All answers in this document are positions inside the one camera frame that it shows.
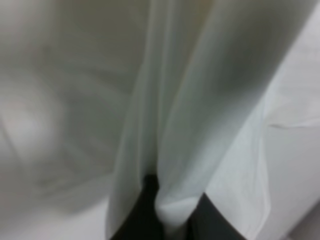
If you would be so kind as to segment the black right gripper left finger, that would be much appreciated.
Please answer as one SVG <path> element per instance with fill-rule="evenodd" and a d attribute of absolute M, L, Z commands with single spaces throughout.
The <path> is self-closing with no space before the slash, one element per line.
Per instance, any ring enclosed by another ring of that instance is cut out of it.
<path fill-rule="evenodd" d="M 138 195 L 126 202 L 121 192 L 112 191 L 108 208 L 109 240 L 163 240 L 163 225 L 157 217 L 155 200 L 159 190 L 158 178 L 148 174 Z"/>

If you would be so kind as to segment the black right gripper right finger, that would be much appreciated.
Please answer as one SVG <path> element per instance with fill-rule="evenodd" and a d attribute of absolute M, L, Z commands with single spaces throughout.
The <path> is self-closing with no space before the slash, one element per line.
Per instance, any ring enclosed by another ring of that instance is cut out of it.
<path fill-rule="evenodd" d="M 187 222 L 187 240 L 245 240 L 203 194 Z"/>

